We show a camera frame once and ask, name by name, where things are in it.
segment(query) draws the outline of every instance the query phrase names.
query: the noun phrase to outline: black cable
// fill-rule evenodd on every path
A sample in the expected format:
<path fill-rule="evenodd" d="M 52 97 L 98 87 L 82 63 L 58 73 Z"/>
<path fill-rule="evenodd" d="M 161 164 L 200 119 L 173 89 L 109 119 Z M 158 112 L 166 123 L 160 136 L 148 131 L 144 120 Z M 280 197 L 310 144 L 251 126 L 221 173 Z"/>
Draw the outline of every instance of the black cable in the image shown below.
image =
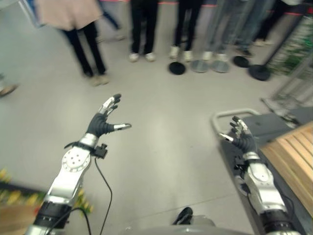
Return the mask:
<path fill-rule="evenodd" d="M 70 211 L 68 211 L 67 213 L 65 213 L 64 215 L 62 215 L 61 218 L 58 219 L 57 222 L 54 223 L 54 225 L 48 230 L 48 232 L 45 234 L 45 235 L 49 235 L 51 234 L 52 230 L 58 225 L 58 223 L 60 223 L 60 221 L 62 221 L 66 216 L 68 216 L 69 214 L 71 214 L 73 211 L 76 211 L 76 210 L 80 210 L 83 212 L 84 216 L 85 216 L 85 219 L 86 219 L 86 222 L 87 222 L 87 226 L 88 226 L 88 233 L 89 235 L 91 235 L 91 229 L 90 229 L 90 224 L 89 224 L 89 220 L 88 220 L 88 217 L 87 217 L 87 214 L 86 212 L 81 209 L 81 208 L 74 208 L 74 209 L 71 209 Z"/>
<path fill-rule="evenodd" d="M 294 216 L 294 203 L 293 203 L 293 201 L 289 198 L 289 197 L 287 197 L 286 195 L 284 195 L 284 194 L 281 194 L 283 197 L 285 197 L 289 202 L 290 202 L 290 204 L 291 204 L 291 219 L 293 218 L 293 216 Z"/>
<path fill-rule="evenodd" d="M 99 168 L 99 166 L 98 166 L 98 163 L 97 163 L 97 159 L 96 159 L 96 158 L 94 158 L 94 163 L 96 164 L 96 167 L 97 167 L 97 169 L 98 169 L 98 171 L 99 171 L 99 173 L 100 173 L 102 179 L 104 180 L 104 182 L 105 182 L 106 185 L 108 186 L 108 188 L 109 188 L 109 190 L 110 190 L 110 194 L 111 194 L 111 198 L 110 198 L 110 203 L 109 203 L 109 207 L 108 207 L 108 210 L 107 210 L 107 214 L 106 214 L 106 217 L 104 217 L 103 224 L 102 224 L 102 228 L 101 228 L 101 231 L 100 231 L 100 235 L 101 235 L 102 232 L 103 232 L 103 229 L 104 229 L 104 225 L 105 225 L 105 223 L 106 223 L 106 221 L 107 221 L 107 218 L 108 218 L 109 210 L 110 210 L 110 208 L 111 208 L 111 203 L 112 203 L 112 199 L 113 199 L 113 192 L 112 192 L 112 189 L 111 189 L 110 185 L 108 184 L 106 178 L 105 178 L 104 175 L 102 174 L 102 172 L 101 172 L 101 170 L 100 170 L 100 168 Z"/>

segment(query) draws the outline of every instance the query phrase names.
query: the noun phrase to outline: robotic arm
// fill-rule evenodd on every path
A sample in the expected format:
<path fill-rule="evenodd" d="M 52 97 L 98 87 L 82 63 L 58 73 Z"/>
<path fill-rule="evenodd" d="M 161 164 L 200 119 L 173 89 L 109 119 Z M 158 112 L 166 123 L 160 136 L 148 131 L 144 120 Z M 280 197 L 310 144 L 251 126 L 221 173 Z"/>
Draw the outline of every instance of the robotic arm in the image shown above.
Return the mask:
<path fill-rule="evenodd" d="M 82 186 L 84 174 L 90 167 L 91 157 L 104 158 L 107 152 L 106 145 L 97 146 L 99 138 L 103 134 L 131 127 L 130 124 L 107 123 L 109 114 L 117 108 L 116 104 L 120 98 L 120 94 L 110 97 L 94 115 L 83 137 L 66 146 L 72 148 L 63 156 L 61 170 L 45 196 L 33 225 L 25 235 L 46 235 L 56 223 L 57 226 L 50 234 L 63 234 L 69 213 Z"/>
<path fill-rule="evenodd" d="M 247 125 L 234 117 L 230 125 L 235 136 L 220 133 L 220 136 L 243 152 L 244 166 L 241 181 L 248 188 L 247 197 L 259 215 L 268 235 L 300 235 L 296 232 L 284 204 L 274 185 L 271 171 L 258 156 L 258 147 Z"/>

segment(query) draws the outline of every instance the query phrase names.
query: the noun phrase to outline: wooden slat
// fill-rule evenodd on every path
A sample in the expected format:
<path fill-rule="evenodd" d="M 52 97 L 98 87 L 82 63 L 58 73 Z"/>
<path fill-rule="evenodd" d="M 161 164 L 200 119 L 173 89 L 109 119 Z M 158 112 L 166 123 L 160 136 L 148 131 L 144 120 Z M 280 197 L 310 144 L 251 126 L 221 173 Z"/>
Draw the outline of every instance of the wooden slat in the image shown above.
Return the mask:
<path fill-rule="evenodd" d="M 294 129 L 292 131 L 289 131 L 288 133 L 280 136 L 279 138 L 280 139 L 281 138 L 285 138 L 286 136 L 298 134 L 299 132 L 301 132 L 301 133 L 307 132 L 309 134 L 308 137 L 310 137 L 310 139 L 311 139 L 310 142 L 311 142 L 312 138 L 313 138 L 313 136 L 312 136 L 312 133 L 313 133 L 313 121 L 311 121 L 311 122 L 309 122 L 309 123 L 307 123 L 307 124 L 305 124 L 303 126 L 300 126 L 300 127 L 296 128 L 296 129 Z"/>
<path fill-rule="evenodd" d="M 304 132 L 301 132 L 301 133 L 307 138 L 308 141 L 313 143 L 312 132 L 304 131 Z"/>
<path fill-rule="evenodd" d="M 290 169 L 298 175 L 306 188 L 311 188 L 313 183 L 313 169 L 285 139 L 277 139 L 276 143 L 281 145 L 279 154 L 283 156 L 284 161 L 290 166 Z"/>
<path fill-rule="evenodd" d="M 302 134 L 298 133 L 293 135 L 305 148 L 309 151 L 309 153 L 313 156 L 313 144 Z"/>
<path fill-rule="evenodd" d="M 272 165 L 278 171 L 278 173 L 284 178 L 286 183 L 292 189 L 294 194 L 298 197 L 303 206 L 307 209 L 308 213 L 313 217 L 313 196 L 308 192 L 302 184 L 297 175 L 289 168 L 289 165 L 283 160 L 276 150 L 280 148 L 278 143 L 273 142 L 261 150 L 264 155 L 270 160 Z"/>
<path fill-rule="evenodd" d="M 294 136 L 286 137 L 285 140 L 298 152 L 306 164 L 313 169 L 313 156 L 311 153 Z"/>

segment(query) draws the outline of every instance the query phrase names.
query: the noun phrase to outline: pink jacket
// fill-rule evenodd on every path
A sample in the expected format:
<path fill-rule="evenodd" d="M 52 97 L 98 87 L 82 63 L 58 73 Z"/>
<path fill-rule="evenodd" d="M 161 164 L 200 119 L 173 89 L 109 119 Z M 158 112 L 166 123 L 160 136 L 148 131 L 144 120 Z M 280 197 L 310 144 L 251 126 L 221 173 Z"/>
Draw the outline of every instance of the pink jacket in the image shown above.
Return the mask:
<path fill-rule="evenodd" d="M 96 0 L 35 0 L 41 23 L 70 31 L 80 29 L 102 15 Z"/>

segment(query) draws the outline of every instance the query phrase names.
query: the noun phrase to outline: black pants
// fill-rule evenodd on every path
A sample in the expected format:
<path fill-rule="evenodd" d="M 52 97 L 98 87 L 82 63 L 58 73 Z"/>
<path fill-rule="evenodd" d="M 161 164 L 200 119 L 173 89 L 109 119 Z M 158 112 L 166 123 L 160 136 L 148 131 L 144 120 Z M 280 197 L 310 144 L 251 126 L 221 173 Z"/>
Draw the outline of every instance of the black pants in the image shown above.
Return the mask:
<path fill-rule="evenodd" d="M 174 45 L 179 47 L 181 44 L 181 37 L 184 27 L 185 15 L 187 11 L 190 11 L 190 20 L 188 26 L 188 41 L 185 50 L 190 50 L 192 47 L 192 42 L 194 40 L 195 29 L 197 24 L 197 19 L 199 16 L 200 8 L 203 0 L 179 0 L 178 8 L 178 23 L 175 32 L 175 42 Z"/>
<path fill-rule="evenodd" d="M 273 28 L 273 26 L 278 22 L 278 20 L 284 15 L 284 13 L 290 10 L 292 6 L 285 4 L 281 0 L 277 0 L 272 8 L 272 13 L 269 15 L 263 22 L 260 28 L 259 33 L 256 36 L 256 39 L 265 40 Z"/>
<path fill-rule="evenodd" d="M 95 27 L 94 22 L 88 24 L 87 26 L 83 27 L 81 29 L 84 32 L 84 35 L 87 39 L 88 45 L 91 49 L 91 52 L 93 54 L 97 69 L 98 69 L 98 73 L 99 74 L 104 74 L 106 71 L 106 68 L 103 64 L 100 52 L 99 52 L 99 48 L 96 42 L 96 34 L 97 34 L 97 30 Z M 77 30 L 73 29 L 71 31 L 65 31 L 62 30 L 64 32 L 64 34 L 66 35 L 67 39 L 69 40 L 69 43 L 73 46 L 73 50 L 76 54 L 76 57 L 82 67 L 83 73 L 91 73 L 92 69 L 87 61 L 87 58 L 85 56 L 83 47 L 79 41 L 78 38 L 78 34 L 77 34 Z"/>
<path fill-rule="evenodd" d="M 144 53 L 153 51 L 155 41 L 155 29 L 157 24 L 158 0 L 131 0 L 131 11 L 133 20 L 133 44 L 132 52 L 138 53 L 141 37 L 141 22 L 147 21 L 146 44 Z"/>

